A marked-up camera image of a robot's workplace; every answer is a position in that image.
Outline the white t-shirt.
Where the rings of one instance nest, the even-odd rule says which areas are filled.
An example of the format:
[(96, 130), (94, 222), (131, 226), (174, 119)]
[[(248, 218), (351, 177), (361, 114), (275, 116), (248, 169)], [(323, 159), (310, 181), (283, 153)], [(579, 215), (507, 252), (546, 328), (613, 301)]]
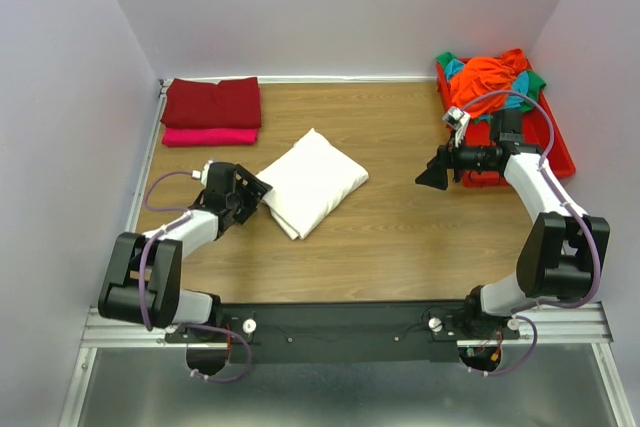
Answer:
[(290, 239), (303, 240), (369, 173), (310, 129), (257, 178), (271, 186), (263, 202), (274, 220)]

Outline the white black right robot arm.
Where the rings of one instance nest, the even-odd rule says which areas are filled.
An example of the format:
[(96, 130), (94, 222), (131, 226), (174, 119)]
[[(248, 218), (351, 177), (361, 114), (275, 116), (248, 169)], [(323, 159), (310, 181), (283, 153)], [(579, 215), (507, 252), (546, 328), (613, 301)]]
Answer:
[(471, 116), (466, 111), (452, 107), (443, 119), (451, 129), (450, 138), (438, 147), (416, 184), (444, 190), (450, 180), (460, 181), (466, 172), (497, 172), (518, 194), (532, 220), (514, 273), (475, 287), (461, 311), (453, 314), (454, 325), (480, 339), (497, 322), (537, 305), (575, 309), (589, 303), (601, 281), (610, 226), (571, 199), (544, 150), (526, 141), (521, 112), (495, 114), (486, 146), (467, 143)]

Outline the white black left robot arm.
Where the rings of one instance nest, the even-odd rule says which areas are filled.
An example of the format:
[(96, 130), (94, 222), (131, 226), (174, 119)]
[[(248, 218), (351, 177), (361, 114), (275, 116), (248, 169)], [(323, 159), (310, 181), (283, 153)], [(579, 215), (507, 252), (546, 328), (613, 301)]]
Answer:
[(183, 289), (183, 261), (215, 242), (234, 225), (244, 224), (272, 186), (240, 164), (209, 161), (199, 170), (162, 175), (188, 176), (202, 190), (188, 206), (152, 206), (149, 198), (159, 181), (143, 197), (143, 206), (179, 216), (143, 233), (124, 232), (114, 243), (98, 299), (101, 317), (155, 328), (187, 325), (201, 342), (214, 340), (222, 327), (214, 294)]

